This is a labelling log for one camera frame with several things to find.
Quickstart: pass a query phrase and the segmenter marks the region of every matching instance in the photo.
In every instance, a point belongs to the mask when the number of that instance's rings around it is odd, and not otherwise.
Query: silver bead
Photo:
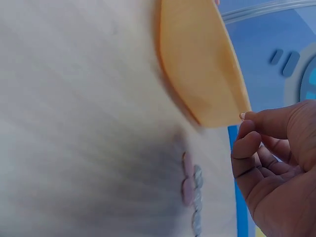
[[[193,215],[192,229],[196,236],[199,236],[202,233],[201,212],[199,211],[196,211]]]
[[[194,208],[196,211],[202,210],[202,193],[199,188],[194,190]]]

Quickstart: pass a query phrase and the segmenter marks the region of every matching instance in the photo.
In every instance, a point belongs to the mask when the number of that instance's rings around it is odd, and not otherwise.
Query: finger
[[[245,159],[232,158],[232,166],[235,181],[244,199],[247,200],[256,185],[264,179],[264,176],[256,167],[253,156]]]
[[[232,155],[234,158],[248,158],[256,153],[261,143],[261,136],[256,131],[248,133],[244,138],[235,141]]]
[[[241,124],[238,135],[239,140],[236,140],[232,152],[233,175],[245,199],[248,198],[253,188],[264,178],[256,167],[254,156],[260,145],[261,136],[253,129],[253,123],[249,121],[244,121]],[[253,137],[258,141],[258,144],[252,144]]]
[[[279,139],[287,139],[287,127],[292,114],[300,109],[304,102],[274,110],[263,110],[261,112],[248,112],[245,119],[255,123],[256,131],[259,133]]]
[[[291,151],[290,144],[288,140],[281,140],[274,137],[269,137],[262,135],[262,142],[265,147],[281,161],[292,165],[297,166],[298,163],[294,158],[294,155]]]
[[[269,177],[269,176],[272,176],[272,175],[275,175],[272,171],[268,170],[267,168],[264,168],[261,164],[261,161],[259,159],[259,156],[258,156],[258,153],[255,153],[254,154],[254,157],[255,157],[255,164],[256,164],[256,167],[258,168],[258,170],[262,173],[263,177]]]
[[[236,140],[244,138],[248,133],[255,130],[255,124],[251,120],[245,120],[241,123]]]
[[[276,174],[274,174],[271,170],[265,168],[265,167],[262,167],[261,169],[259,169],[260,172],[262,173],[263,177],[267,178],[267,177],[270,177],[270,176],[275,176]]]
[[[279,162],[266,147],[261,146],[257,153],[262,166],[274,174],[282,175],[291,170],[290,165],[284,162]]]

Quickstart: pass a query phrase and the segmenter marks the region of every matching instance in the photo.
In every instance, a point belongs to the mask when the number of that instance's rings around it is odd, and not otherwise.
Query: light blue surface
[[[283,106],[285,80],[281,75],[291,51],[300,52],[316,35],[295,10],[286,10],[227,25],[235,48],[251,107],[254,111]],[[269,60],[284,50],[278,65]]]
[[[310,84],[316,85],[316,68],[313,69],[311,75],[310,75]]]
[[[270,2],[270,0],[221,0],[221,4],[218,6],[218,9],[221,14],[223,14],[229,11],[235,11],[267,2]]]
[[[231,149],[233,149],[234,141],[237,138],[238,127],[228,127],[229,142]],[[236,195],[236,213],[237,213],[237,236],[248,237],[248,208],[245,200],[235,182],[235,195]]]
[[[314,100],[314,99],[316,99],[316,94],[308,91],[308,92],[306,92],[306,99],[307,100]]]
[[[311,31],[316,34],[316,6],[303,7],[295,9],[305,23],[310,27]]]

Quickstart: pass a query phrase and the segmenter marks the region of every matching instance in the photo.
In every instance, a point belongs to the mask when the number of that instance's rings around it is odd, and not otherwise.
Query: blue stripe
[[[237,126],[228,127],[229,142],[231,149],[233,148],[234,141],[238,134]],[[248,237],[248,216],[247,205],[243,196],[235,182],[235,195],[236,195],[236,212],[237,212],[237,236]]]

